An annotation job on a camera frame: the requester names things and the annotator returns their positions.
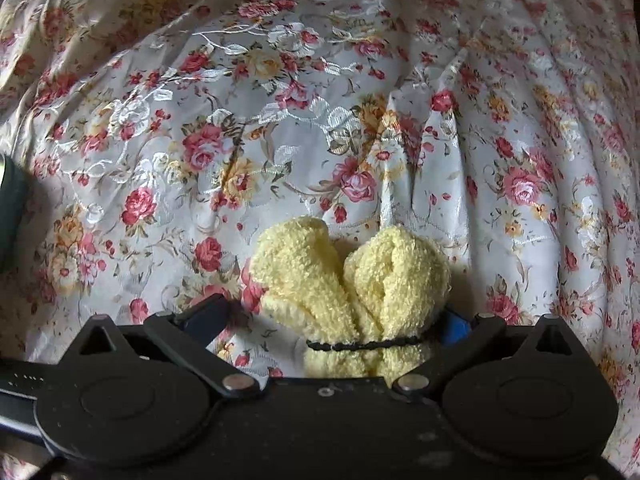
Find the rolled towel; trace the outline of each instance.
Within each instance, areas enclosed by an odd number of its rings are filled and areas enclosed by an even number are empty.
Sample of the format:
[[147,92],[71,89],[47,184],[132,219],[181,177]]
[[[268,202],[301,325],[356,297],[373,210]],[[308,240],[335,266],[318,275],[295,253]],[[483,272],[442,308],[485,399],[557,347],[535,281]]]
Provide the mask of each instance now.
[[[431,355],[420,336],[450,288],[447,259],[430,240],[387,227],[342,265],[326,224],[306,216],[262,233],[251,272],[268,289],[262,311],[324,348],[305,352],[306,374],[317,378],[391,383],[415,368]],[[363,345],[374,349],[343,349]]]

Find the metal screw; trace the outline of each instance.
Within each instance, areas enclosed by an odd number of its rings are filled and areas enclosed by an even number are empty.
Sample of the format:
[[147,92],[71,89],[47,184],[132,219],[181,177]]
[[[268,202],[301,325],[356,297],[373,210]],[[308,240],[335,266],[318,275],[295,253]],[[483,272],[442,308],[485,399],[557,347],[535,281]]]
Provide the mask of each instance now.
[[253,377],[245,374],[231,374],[222,379],[223,386],[230,392],[246,390],[255,384]]
[[335,393],[335,390],[333,388],[320,388],[318,390],[318,395],[320,397],[331,397],[333,394]]
[[429,380],[424,375],[407,374],[398,379],[398,386],[406,392],[414,392],[429,386]]

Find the floral fabric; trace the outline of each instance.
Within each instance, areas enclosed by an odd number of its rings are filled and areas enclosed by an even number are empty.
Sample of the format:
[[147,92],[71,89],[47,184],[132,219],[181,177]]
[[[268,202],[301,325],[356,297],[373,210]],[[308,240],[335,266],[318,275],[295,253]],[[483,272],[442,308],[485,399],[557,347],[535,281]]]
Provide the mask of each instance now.
[[257,235],[309,214],[347,253],[401,223],[443,246],[454,307],[567,321],[631,473],[638,46],[632,0],[5,0],[0,149],[33,183],[2,355],[53,362],[92,314],[218,292],[241,306],[212,350],[298,374]]

